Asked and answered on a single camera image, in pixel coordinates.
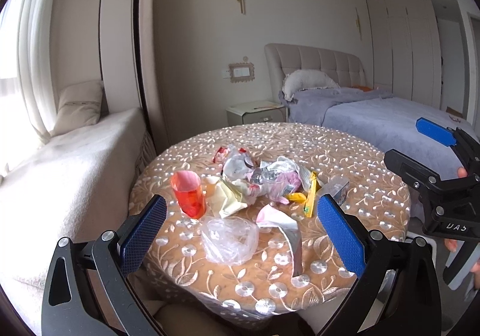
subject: round table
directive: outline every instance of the round table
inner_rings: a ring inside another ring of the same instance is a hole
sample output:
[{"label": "round table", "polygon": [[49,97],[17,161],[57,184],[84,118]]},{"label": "round table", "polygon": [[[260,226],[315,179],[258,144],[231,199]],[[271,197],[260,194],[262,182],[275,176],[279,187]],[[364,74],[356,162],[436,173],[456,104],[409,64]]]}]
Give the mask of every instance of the round table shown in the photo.
[{"label": "round table", "polygon": [[[295,123],[264,123],[210,131],[180,142],[157,157],[138,178],[130,196],[129,214],[137,214],[154,194],[165,197],[167,220],[157,234],[144,265],[152,284],[167,299],[188,299],[192,293],[211,310],[244,327],[272,314],[304,309],[344,294],[355,281],[347,271],[318,218],[305,218],[302,206],[278,205],[298,221],[302,234],[303,274],[291,278],[291,254],[277,228],[262,228],[253,258],[240,266],[206,260],[200,223],[183,214],[170,187],[176,170],[195,171],[202,178],[220,175],[213,163],[220,146],[236,143],[257,160],[286,156],[320,172],[326,182],[334,175],[350,180],[346,213],[368,229],[403,240],[410,216],[410,194],[399,176],[388,171],[383,153],[363,140],[324,127]],[[269,200],[237,216],[255,221]]]}]

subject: bed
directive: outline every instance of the bed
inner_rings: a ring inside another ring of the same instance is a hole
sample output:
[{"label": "bed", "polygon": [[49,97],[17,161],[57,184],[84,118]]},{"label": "bed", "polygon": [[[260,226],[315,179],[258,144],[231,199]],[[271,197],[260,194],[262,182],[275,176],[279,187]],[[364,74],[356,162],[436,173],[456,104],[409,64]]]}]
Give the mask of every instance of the bed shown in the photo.
[{"label": "bed", "polygon": [[385,152],[397,149],[436,171],[442,180],[453,179],[461,165],[450,148],[419,134],[415,123],[421,116],[444,127],[460,127],[475,139],[465,120],[420,103],[375,90],[363,92],[365,73],[358,57],[343,52],[270,43],[265,46],[272,95],[281,102],[283,81],[297,69],[319,69],[341,88],[337,91],[296,92],[289,108],[289,121],[333,128],[362,138]]},{"label": "bed", "polygon": [[0,285],[36,335],[59,238],[96,239],[128,216],[138,175],[155,157],[140,109],[54,137],[0,186]]}]

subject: gray blanket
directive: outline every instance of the gray blanket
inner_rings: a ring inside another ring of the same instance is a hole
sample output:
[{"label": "gray blanket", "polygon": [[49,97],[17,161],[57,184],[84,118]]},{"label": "gray blanket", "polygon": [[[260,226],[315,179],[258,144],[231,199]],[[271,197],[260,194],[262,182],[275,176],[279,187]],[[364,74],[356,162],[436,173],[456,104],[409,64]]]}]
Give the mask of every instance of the gray blanket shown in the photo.
[{"label": "gray blanket", "polygon": [[289,122],[343,131],[383,152],[397,149],[436,171],[443,180],[455,178],[461,163],[450,148],[418,133],[417,119],[423,116],[443,127],[460,127],[477,138],[467,121],[457,122],[456,117],[443,111],[392,97],[388,92],[327,88],[298,91],[294,99],[291,103],[284,101]]}]

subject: headboard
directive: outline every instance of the headboard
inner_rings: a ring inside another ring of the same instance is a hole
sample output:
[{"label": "headboard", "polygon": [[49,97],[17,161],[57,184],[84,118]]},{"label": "headboard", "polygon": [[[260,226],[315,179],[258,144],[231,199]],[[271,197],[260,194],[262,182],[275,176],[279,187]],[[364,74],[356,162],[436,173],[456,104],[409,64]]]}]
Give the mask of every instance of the headboard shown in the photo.
[{"label": "headboard", "polygon": [[272,97],[279,102],[278,91],[285,75],[297,69],[320,69],[340,87],[365,85],[362,62],[355,55],[310,46],[269,43],[265,45]]}]

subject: gray floor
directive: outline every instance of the gray floor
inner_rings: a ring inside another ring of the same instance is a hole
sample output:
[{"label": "gray floor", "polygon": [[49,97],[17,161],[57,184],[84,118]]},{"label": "gray floor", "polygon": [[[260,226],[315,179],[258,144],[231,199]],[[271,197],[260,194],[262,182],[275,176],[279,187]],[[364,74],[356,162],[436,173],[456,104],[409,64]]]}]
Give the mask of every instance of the gray floor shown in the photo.
[{"label": "gray floor", "polygon": [[[422,222],[417,218],[411,218],[409,231],[422,234]],[[443,281],[442,272],[450,252],[443,244],[443,238],[432,237],[437,243],[437,261],[435,269],[437,271],[438,286],[440,288],[440,298],[442,300],[442,313],[456,323],[463,315],[469,302],[465,302],[465,293],[470,282],[470,276],[465,278],[457,290],[451,290]]]}]

